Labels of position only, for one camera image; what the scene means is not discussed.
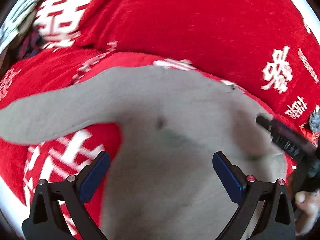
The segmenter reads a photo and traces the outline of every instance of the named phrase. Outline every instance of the red blanket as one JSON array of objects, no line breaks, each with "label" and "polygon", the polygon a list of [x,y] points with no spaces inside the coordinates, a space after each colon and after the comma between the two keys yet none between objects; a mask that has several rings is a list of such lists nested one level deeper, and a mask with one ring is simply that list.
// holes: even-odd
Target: red blanket
[{"label": "red blanket", "polygon": [[[73,85],[78,69],[89,59],[101,54],[94,49],[66,48],[53,51],[53,49],[44,50],[30,59],[19,61],[10,68],[1,80],[5,86],[1,90],[0,109],[23,97]],[[24,177],[28,146],[12,145],[0,139],[0,149],[2,160],[0,175],[24,203],[21,179]]]},{"label": "red blanket", "polygon": [[301,125],[319,103],[319,44],[290,0],[46,0],[47,46],[189,59]]},{"label": "red blanket", "polygon": [[[37,146],[30,146],[24,168],[24,193],[27,206],[30,206],[39,179],[58,182],[75,174],[104,150],[114,159],[120,147],[120,130],[116,124],[95,124]],[[85,205],[94,222],[100,224],[101,203],[105,180],[100,184],[92,200]],[[61,205],[66,222],[73,235],[76,227],[65,204]]]}]

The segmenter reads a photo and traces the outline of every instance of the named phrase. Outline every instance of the metal screw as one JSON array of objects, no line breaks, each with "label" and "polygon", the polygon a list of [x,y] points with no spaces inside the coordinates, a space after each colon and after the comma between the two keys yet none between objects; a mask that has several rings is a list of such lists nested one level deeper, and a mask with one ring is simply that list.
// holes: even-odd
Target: metal screw
[{"label": "metal screw", "polygon": [[76,179],[76,176],[75,176],[75,175],[70,175],[70,176],[67,178],[67,181],[73,182],[73,181],[75,181],[75,179]]},{"label": "metal screw", "polygon": [[283,179],[278,179],[278,183],[282,186],[285,185],[285,181]]},{"label": "metal screw", "polygon": [[45,183],[45,179],[41,179],[41,180],[39,180],[39,182],[38,182],[39,185],[43,185],[44,183]]},{"label": "metal screw", "polygon": [[256,177],[253,176],[253,175],[248,175],[247,176],[247,181],[254,182],[254,181],[256,181]]}]

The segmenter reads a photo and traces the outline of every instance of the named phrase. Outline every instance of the bare skin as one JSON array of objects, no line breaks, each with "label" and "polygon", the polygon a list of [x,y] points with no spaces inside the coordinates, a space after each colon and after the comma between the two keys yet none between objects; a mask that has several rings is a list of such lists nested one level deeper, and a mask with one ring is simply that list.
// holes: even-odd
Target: bare skin
[{"label": "bare skin", "polygon": [[318,218],[320,211],[320,191],[310,193],[300,191],[295,195],[295,203],[303,214],[295,221],[296,236],[308,233]]}]

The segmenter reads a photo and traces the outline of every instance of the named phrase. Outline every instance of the black tool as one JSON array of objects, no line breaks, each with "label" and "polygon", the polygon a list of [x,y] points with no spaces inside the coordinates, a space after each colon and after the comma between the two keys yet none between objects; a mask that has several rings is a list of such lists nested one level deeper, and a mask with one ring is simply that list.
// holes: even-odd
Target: black tool
[{"label": "black tool", "polygon": [[22,223],[27,240],[75,240],[62,215],[58,200],[65,201],[71,218],[84,240],[107,240],[83,206],[93,197],[110,167],[109,154],[101,151],[78,176],[48,183],[41,179],[32,200],[30,216]]},{"label": "black tool", "polygon": [[291,182],[293,195],[299,191],[316,192],[320,189],[320,148],[279,120],[269,121],[263,115],[258,115],[256,122],[271,133],[274,144],[298,163]]}]

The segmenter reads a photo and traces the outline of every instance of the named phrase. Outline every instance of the red fabric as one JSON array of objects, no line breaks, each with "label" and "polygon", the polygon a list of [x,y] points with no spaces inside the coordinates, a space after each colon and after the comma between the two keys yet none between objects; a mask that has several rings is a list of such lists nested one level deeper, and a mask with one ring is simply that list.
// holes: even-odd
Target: red fabric
[{"label": "red fabric", "polygon": [[[320,82],[316,84],[298,56],[300,48],[320,75],[319,44],[290,0],[92,0],[81,9],[86,11],[75,45],[107,51],[108,43],[117,41],[118,51],[187,58],[198,69],[237,83],[286,117],[297,97],[303,98],[307,110],[291,120],[296,125],[306,122],[319,102]],[[269,83],[262,70],[273,63],[274,49],[285,46],[285,60],[292,68],[287,91],[261,89]]]},{"label": "red fabric", "polygon": [[320,133],[312,132],[308,128],[299,127],[300,133],[310,142],[312,142],[316,147],[318,147],[318,141]]},{"label": "red fabric", "polygon": [[25,204],[23,170],[28,146],[10,144],[0,138],[0,175],[17,198]]},{"label": "red fabric", "polygon": [[109,58],[97,63],[93,68],[85,73],[85,75],[79,79],[79,83],[89,80],[104,70],[115,66],[123,67],[140,67],[152,65],[154,61],[161,60],[163,57],[156,55],[149,55],[136,52],[118,52],[110,56]]},{"label": "red fabric", "polygon": [[297,167],[297,162],[292,159],[287,153],[284,154],[285,161],[287,163],[287,172],[285,177],[286,184],[289,184],[288,177],[294,171],[293,166]]},{"label": "red fabric", "polygon": [[[40,177],[49,182],[63,181],[69,175],[77,175],[81,168],[85,164],[90,164],[101,150],[108,152],[113,160],[120,144],[120,130],[116,124],[95,124],[57,140],[37,145],[35,148],[30,147],[23,178],[26,199],[29,200],[27,204],[32,202]],[[97,225],[100,224],[104,183],[105,180],[98,187],[92,200],[85,205]],[[75,225],[70,220],[66,205],[62,204],[61,209],[68,226],[77,232]]]},{"label": "red fabric", "polygon": [[[73,85],[78,68],[99,54],[95,49],[63,48],[55,52],[50,49],[17,62],[0,81],[0,109],[23,97]],[[22,178],[27,149],[0,138],[0,175],[23,203]]]},{"label": "red fabric", "polygon": [[7,78],[5,88],[0,87],[4,95],[0,97],[0,109],[14,100],[72,85],[72,77],[77,69],[86,60],[101,54],[95,49],[65,48],[53,51],[44,50],[32,58],[17,62],[9,69],[9,73],[16,74],[11,75],[11,79]]}]

